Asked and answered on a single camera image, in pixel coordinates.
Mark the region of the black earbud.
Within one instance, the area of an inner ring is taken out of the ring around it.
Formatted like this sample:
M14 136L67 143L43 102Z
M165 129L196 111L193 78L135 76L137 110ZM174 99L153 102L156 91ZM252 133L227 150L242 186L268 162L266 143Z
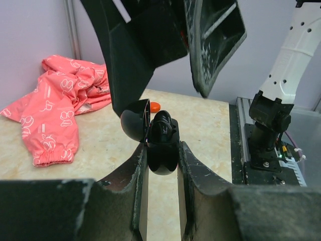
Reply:
M156 143L166 143L174 133L174 124L171 115L166 110L159 111L151 125L151 140Z

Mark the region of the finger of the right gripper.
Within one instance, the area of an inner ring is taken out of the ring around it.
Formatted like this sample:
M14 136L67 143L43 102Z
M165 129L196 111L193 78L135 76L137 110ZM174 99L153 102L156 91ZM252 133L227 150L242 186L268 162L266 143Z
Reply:
M140 99L156 68L189 52L183 1L122 1L126 22L113 1L81 2L107 68L112 108L121 115Z
M207 98L247 32L236 0L185 1L184 8L193 85Z

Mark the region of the black charging case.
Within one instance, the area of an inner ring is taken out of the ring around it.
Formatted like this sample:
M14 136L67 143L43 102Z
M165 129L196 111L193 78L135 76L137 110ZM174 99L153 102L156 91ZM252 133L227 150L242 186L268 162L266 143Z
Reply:
M142 143L146 148L149 169L157 175L169 175L179 161L179 124L173 119L174 133L170 141L156 143L151 140L150 100L142 99L131 103L121 114L121 127L131 139Z

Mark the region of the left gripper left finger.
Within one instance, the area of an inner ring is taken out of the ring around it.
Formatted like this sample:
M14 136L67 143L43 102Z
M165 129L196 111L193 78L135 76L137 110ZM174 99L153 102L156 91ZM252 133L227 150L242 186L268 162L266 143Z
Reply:
M147 240L147 147L139 144L113 172L99 180L107 194L100 204L106 240Z

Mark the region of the orange charging case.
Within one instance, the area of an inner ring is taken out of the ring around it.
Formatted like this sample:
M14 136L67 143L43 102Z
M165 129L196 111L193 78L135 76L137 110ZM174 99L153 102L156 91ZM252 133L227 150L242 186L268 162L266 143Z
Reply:
M150 112L151 113L157 113L160 111L160 109L161 109L161 105L159 103L154 102L154 101L150 102Z

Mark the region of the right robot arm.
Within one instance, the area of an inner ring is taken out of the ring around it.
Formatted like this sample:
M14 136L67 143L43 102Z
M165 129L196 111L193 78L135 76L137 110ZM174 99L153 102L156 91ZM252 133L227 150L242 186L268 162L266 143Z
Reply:
M126 22L113 1L83 1L107 66L112 107L124 132L148 145L149 168L172 172L178 130L165 111L150 119L140 97L156 68L190 58L195 90L208 97L217 76L246 38L237 1L123 1ZM250 163L263 168L281 148L297 88L320 43L320 1L297 1L288 34L249 108L255 121Z

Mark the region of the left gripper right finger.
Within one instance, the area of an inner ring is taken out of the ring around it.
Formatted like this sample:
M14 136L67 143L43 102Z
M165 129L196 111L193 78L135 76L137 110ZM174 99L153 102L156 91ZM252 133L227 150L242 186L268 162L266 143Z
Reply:
M236 221L228 189L220 177L180 142L178 194L182 240L235 240Z

